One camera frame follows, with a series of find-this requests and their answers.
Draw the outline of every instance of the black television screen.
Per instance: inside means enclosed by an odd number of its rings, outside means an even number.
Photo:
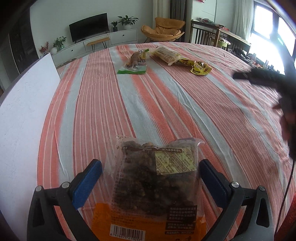
[[[72,41],[109,30],[107,13],[82,19],[69,25]]]

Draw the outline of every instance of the striped tablecloth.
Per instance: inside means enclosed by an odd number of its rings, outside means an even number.
[[[213,70],[196,76],[189,68],[168,66],[153,57],[147,60],[146,74],[116,74],[135,50],[157,45],[204,61]],[[61,82],[44,123],[38,185],[54,188],[71,181],[94,158],[104,164],[116,135],[158,145],[197,137],[205,142],[200,160],[209,159],[219,172],[242,187],[267,188],[275,224],[292,165],[281,138],[280,113],[271,109],[277,93],[231,78],[233,71],[249,69],[220,48],[189,43],[121,45],[69,63],[60,69]],[[282,220],[294,192],[293,180]],[[106,195],[100,179],[80,210],[88,225],[95,203],[103,202]],[[206,188],[202,198],[210,228],[221,209]],[[237,227],[236,223],[229,238]]]

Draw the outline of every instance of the silver bolt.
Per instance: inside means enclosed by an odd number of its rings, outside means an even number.
[[[40,192],[40,191],[41,191],[41,189],[42,189],[42,187],[41,187],[41,186],[37,186],[37,187],[35,188],[35,191],[36,191],[36,192]]]
[[[238,188],[239,187],[239,183],[237,182],[232,182],[231,186],[233,186],[234,188]]]
[[[70,183],[68,183],[68,182],[64,182],[62,184],[62,188],[68,188],[69,186],[70,186]]]
[[[259,189],[260,189],[260,191],[265,191],[265,187],[263,187],[263,186],[259,186]]]

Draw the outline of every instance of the white plant pot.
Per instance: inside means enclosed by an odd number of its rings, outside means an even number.
[[[50,53],[53,55],[53,54],[56,54],[57,53],[57,47],[53,47],[51,50],[50,50]]]
[[[130,30],[132,28],[131,24],[123,25],[124,30]]]

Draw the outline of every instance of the plastic snack bag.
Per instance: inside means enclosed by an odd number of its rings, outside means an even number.
[[[207,75],[212,70],[212,68],[204,62],[194,61],[187,58],[182,58],[178,60],[175,64],[190,66],[191,73],[196,75]]]
[[[146,53],[149,49],[146,50],[137,50],[129,61],[122,66],[117,74],[145,74],[147,65],[146,65]]]
[[[178,61],[179,59],[182,59],[182,56],[180,54],[162,46],[152,50],[150,53],[162,59],[169,66]]]
[[[206,233],[195,138],[164,147],[119,137],[104,182],[109,204],[97,204],[92,231],[99,240],[196,240]]]

